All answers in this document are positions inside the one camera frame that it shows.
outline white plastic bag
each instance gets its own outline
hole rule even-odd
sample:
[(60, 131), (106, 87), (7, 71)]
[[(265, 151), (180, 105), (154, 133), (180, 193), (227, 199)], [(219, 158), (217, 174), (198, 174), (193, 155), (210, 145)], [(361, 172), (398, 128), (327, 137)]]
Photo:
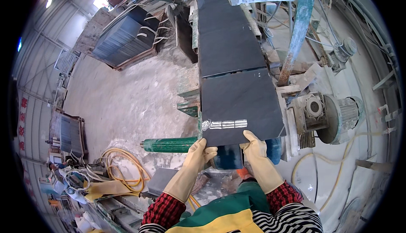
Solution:
[(95, 223), (93, 221), (93, 218), (90, 216), (90, 214), (86, 211), (83, 213), (83, 217), (90, 223), (90, 225), (94, 228), (94, 229), (101, 229), (99, 225), (97, 225), (97, 223)]

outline window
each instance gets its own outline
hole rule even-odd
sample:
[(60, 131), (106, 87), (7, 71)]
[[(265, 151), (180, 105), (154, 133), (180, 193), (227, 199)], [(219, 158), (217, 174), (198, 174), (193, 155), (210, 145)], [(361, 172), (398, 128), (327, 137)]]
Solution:
[(95, 0), (93, 2), (93, 5), (95, 5), (98, 9), (101, 9), (102, 7), (107, 7), (108, 8), (107, 0)]

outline yellow hose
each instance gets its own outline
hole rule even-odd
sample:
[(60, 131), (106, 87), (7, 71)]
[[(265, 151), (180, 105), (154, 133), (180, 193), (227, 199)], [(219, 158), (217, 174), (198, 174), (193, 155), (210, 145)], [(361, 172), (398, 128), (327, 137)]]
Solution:
[(196, 203), (196, 206), (197, 206), (197, 207), (201, 207), (201, 205), (199, 204), (199, 202), (197, 202), (197, 200), (196, 200), (192, 195), (190, 195), (189, 198), (190, 198), (194, 203)]
[(188, 202), (189, 202), (190, 207), (192, 208), (193, 212), (196, 211), (195, 206), (194, 206), (193, 203), (190, 201), (190, 198), (188, 198)]
[(333, 188), (332, 188), (332, 190), (331, 190), (331, 192), (330, 192), (330, 195), (328, 196), (326, 202), (323, 204), (322, 208), (320, 208), (320, 211), (322, 211), (322, 210), (326, 207), (327, 203), (329, 202), (329, 200), (330, 200), (331, 197), (332, 197), (332, 194), (333, 194), (335, 188), (337, 187), (338, 180), (340, 179), (340, 176), (341, 176), (341, 170), (342, 170), (342, 168), (343, 168), (344, 160), (347, 158), (348, 154), (350, 153), (350, 151), (348, 151), (348, 153), (347, 153), (348, 148), (349, 148), (350, 145), (354, 142), (355, 138), (356, 138), (356, 137), (359, 137), (359, 136), (361, 136), (361, 135), (379, 136), (379, 135), (382, 135), (382, 133), (380, 133), (380, 132), (375, 132), (375, 133), (359, 133), (359, 134), (355, 135), (355, 136), (352, 137), (352, 138), (350, 139), (350, 141), (347, 143), (346, 149), (345, 149), (345, 151), (344, 151), (343, 159), (341, 159), (340, 161), (332, 161), (332, 160), (327, 159), (326, 157), (324, 157), (324, 156), (322, 156), (321, 154), (318, 154), (318, 153), (309, 153), (309, 154), (303, 156), (303, 157), (296, 163), (295, 167), (293, 168), (293, 172), (292, 172), (292, 184), (295, 185), (295, 175), (296, 175), (296, 171), (297, 171), (297, 169), (298, 169), (299, 164), (300, 164), (304, 159), (306, 159), (306, 158), (309, 157), (309, 156), (312, 156), (313, 154), (314, 154), (315, 156), (317, 156), (318, 158), (322, 159), (323, 161), (329, 163), (329, 164), (338, 164), (338, 163), (341, 163), (341, 165), (340, 165), (340, 170), (338, 171), (337, 179), (335, 180), (335, 184), (334, 184), (334, 186), (333, 186)]
[[(134, 164), (137, 167), (138, 173), (140, 174), (140, 177), (137, 180), (126, 180), (124, 178), (123, 173), (121, 170), (115, 166), (112, 165), (113, 159), (116, 157), (121, 157), (124, 159), (129, 160), (132, 164)], [(104, 153), (101, 155), (101, 158), (105, 159), (106, 161), (106, 168), (107, 168), (107, 173), (111, 179), (114, 180), (120, 180), (131, 192), (135, 193), (138, 195), (143, 189), (144, 189), (144, 180), (150, 180), (151, 177), (148, 174), (148, 172), (141, 166), (139, 160), (130, 152), (124, 150), (124, 149), (119, 149), (119, 148), (110, 148), (104, 151)], [(117, 172), (120, 174), (120, 177), (117, 177), (113, 174), (112, 169), (116, 169)], [(141, 188), (139, 190), (135, 190), (132, 187), (138, 186), (141, 183)]]

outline gloved hand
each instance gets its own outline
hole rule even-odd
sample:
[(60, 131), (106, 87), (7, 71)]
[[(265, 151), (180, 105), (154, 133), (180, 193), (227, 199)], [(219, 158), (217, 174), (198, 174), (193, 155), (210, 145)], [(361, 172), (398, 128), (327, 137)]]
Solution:
[(206, 139), (197, 140), (188, 151), (182, 168), (173, 176), (164, 189), (164, 193), (185, 203), (195, 185), (197, 174), (204, 164), (217, 155), (217, 147), (206, 148)]
[(254, 177), (261, 186), (261, 189), (265, 194), (268, 194), (283, 184), (285, 180), (279, 174), (272, 161), (266, 156), (265, 141), (260, 141), (249, 130), (244, 130), (243, 134), (250, 142), (240, 144), (240, 148), (244, 151), (244, 155), (251, 164)]

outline rusty metal beam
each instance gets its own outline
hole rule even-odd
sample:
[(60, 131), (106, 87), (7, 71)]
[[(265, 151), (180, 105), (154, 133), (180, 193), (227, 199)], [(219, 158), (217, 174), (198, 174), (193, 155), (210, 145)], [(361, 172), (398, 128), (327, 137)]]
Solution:
[(289, 50), (279, 75), (278, 86), (289, 85), (289, 76), (293, 70), (294, 62), (300, 52), (309, 26), (314, 0), (297, 0), (295, 21), (290, 38)]

